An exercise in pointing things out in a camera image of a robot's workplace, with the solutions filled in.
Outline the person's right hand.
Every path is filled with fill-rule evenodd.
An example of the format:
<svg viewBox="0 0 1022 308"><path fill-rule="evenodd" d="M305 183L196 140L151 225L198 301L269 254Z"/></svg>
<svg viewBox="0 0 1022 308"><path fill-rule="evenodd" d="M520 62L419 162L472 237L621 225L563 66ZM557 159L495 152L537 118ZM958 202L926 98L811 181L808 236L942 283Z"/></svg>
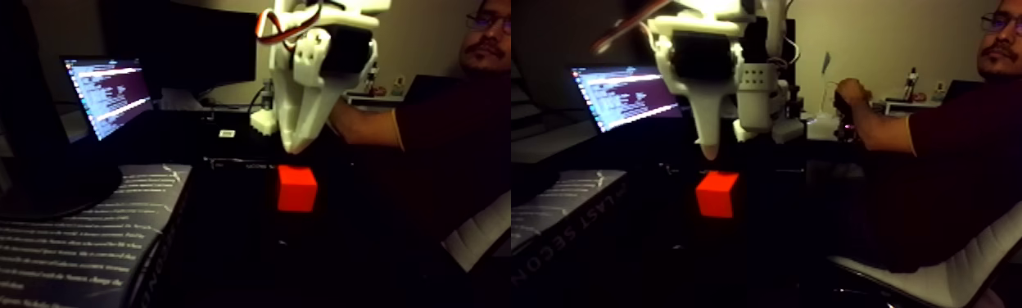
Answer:
<svg viewBox="0 0 1022 308"><path fill-rule="evenodd" d="M847 111L870 108L871 91L867 90L857 78L844 78L835 85L834 102L832 106Z"/></svg>

